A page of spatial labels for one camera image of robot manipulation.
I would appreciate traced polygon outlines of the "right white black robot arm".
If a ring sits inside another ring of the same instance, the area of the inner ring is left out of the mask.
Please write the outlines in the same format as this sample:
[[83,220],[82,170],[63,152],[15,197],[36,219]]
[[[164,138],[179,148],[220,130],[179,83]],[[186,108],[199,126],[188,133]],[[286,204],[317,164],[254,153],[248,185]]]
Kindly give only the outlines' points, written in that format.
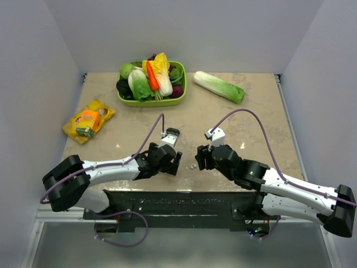
[[215,169],[254,191],[253,199],[237,209],[247,218],[288,216],[315,222],[340,237],[353,235],[356,203],[348,186],[319,186],[284,175],[264,163],[242,159],[228,145],[201,145],[195,159],[200,170]]

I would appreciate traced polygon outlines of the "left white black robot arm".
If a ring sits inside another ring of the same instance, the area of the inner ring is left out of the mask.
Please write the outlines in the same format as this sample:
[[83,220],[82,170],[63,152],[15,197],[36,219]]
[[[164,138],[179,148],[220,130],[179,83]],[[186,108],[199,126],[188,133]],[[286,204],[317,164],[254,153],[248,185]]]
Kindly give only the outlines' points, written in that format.
[[46,194],[40,202],[49,203],[54,212],[82,207],[100,213],[110,207],[110,201],[104,191],[96,192],[93,186],[149,179],[160,172],[175,176],[181,158],[182,152],[172,146],[153,142],[147,151],[121,160],[92,162],[71,155],[42,178]]

